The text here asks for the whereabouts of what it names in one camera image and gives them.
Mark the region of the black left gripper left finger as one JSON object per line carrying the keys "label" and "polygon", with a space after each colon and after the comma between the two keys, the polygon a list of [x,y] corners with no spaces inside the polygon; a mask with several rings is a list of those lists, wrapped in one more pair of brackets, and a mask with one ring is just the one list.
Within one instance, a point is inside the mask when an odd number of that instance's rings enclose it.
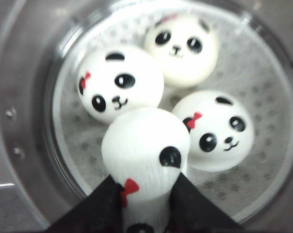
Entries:
{"label": "black left gripper left finger", "polygon": [[123,232],[119,191],[119,186],[108,176],[87,198],[55,221],[45,232]]}

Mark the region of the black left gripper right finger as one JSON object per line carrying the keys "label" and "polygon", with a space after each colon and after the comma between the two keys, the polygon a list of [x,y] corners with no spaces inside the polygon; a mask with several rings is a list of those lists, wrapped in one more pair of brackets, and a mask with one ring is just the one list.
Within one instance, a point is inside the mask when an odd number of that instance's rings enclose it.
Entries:
{"label": "black left gripper right finger", "polygon": [[201,194],[181,173],[174,184],[167,233],[237,233],[244,228]]}

